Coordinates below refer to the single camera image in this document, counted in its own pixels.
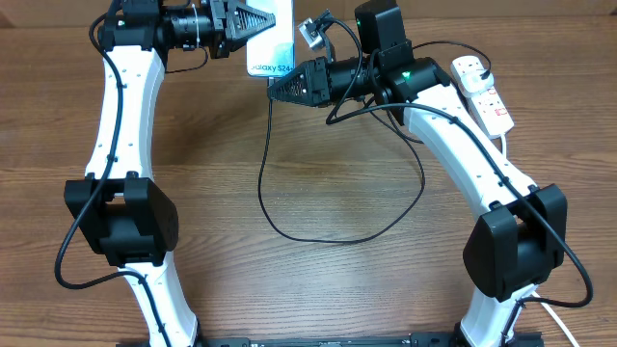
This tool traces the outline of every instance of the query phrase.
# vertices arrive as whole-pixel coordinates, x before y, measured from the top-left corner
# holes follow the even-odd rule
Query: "black bracket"
[[[534,190],[526,199],[565,239],[568,203],[556,185]],[[554,238],[518,200],[492,203],[478,218],[463,251],[465,267],[480,291],[500,302],[529,284],[540,284],[563,262]]]
[[[92,175],[67,181],[65,202],[74,218],[97,184]],[[123,194],[123,203],[114,201],[118,194]],[[151,179],[135,173],[125,179],[107,180],[79,227],[96,254],[105,254],[109,265],[120,267],[134,262],[160,266],[178,237],[174,203]]]
[[[276,24],[272,13],[254,9],[238,0],[210,0],[207,6],[212,13],[214,36],[210,55],[214,59],[227,58],[229,52],[243,47],[249,38]]]

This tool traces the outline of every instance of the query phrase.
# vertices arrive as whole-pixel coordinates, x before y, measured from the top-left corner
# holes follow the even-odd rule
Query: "wooden table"
[[[494,61],[517,127],[511,160],[568,197],[568,242],[589,270],[590,307],[557,308],[582,345],[617,344],[616,17],[415,19],[415,43],[460,40]],[[355,54],[333,29],[340,58]],[[113,346],[147,337],[123,280],[69,291],[53,261],[71,223],[65,180],[83,175],[98,128],[102,63],[86,29],[0,31],[0,345]],[[298,49],[298,62],[310,54]],[[464,49],[422,48],[443,67]],[[435,157],[420,203],[378,239],[353,247],[294,243],[267,224],[256,180],[267,120],[265,82],[249,78],[245,53],[171,75],[154,126],[157,184],[175,202],[178,273],[210,337],[400,335],[450,331],[472,282],[462,249],[473,220]],[[171,55],[186,67],[199,53]],[[419,188],[409,149],[371,117],[326,126],[328,110],[275,104],[264,195],[276,223],[298,237],[350,239],[387,225]],[[78,233],[64,266],[71,281],[114,271]],[[566,260],[540,293],[583,296]],[[517,328],[565,345],[538,306]]]

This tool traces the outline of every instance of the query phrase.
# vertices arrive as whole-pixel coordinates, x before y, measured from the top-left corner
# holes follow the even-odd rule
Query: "robotic arm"
[[[511,346],[526,338],[542,343],[537,335],[515,337],[514,324],[509,325],[508,320],[511,312],[519,309],[516,302],[530,296],[548,279],[551,270],[561,265],[563,250],[503,184],[478,143],[452,119],[475,136],[513,189],[540,211],[562,239],[567,214],[565,196],[555,185],[539,189],[514,167],[473,121],[445,71],[430,58],[414,57],[395,2],[369,1],[356,8],[356,19],[362,51],[371,54],[370,59],[336,62],[321,57],[304,62],[271,86],[269,97],[306,106],[327,106],[344,97],[374,93],[378,104],[409,104],[391,108],[394,117],[436,155],[463,193],[476,221],[463,254],[476,288],[468,313],[455,329],[456,341],[473,347],[499,346],[502,339]],[[315,20],[303,25],[316,28],[305,31],[323,34],[320,29],[326,24]],[[308,37],[309,44],[314,40]],[[485,92],[493,84],[493,75],[483,68],[462,77],[463,94],[469,96]],[[421,106],[441,110],[451,118]],[[356,114],[339,116],[332,122],[329,118],[327,122]]]
[[[154,107],[165,76],[168,51],[208,47],[214,59],[226,58],[247,40],[275,25],[273,14],[236,0],[202,0],[196,8],[166,8],[159,1],[125,0],[122,15],[114,2],[98,41],[121,73],[123,107],[116,159],[98,202],[80,228],[97,254],[105,254],[126,277],[145,316],[149,346],[201,346],[199,321],[191,311],[174,267],[178,218],[174,204],[154,184],[151,141]],[[84,180],[68,181],[65,200],[77,217],[102,178],[114,137],[118,82],[105,65],[105,94],[98,138]],[[110,203],[123,197],[124,203]],[[156,303],[162,327],[151,302]]]

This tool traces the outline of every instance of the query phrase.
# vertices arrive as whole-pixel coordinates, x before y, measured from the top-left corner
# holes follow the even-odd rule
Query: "smartphone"
[[[277,25],[247,42],[247,72],[256,77],[283,77],[296,67],[293,0],[246,0],[247,5],[273,13]]]

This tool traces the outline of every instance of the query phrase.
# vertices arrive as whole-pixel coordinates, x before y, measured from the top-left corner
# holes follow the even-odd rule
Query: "power strip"
[[[491,73],[482,79],[486,69],[480,59],[460,57],[452,62],[450,69],[469,102],[471,113],[489,139],[499,138],[514,127],[514,121],[495,89],[495,77]]]

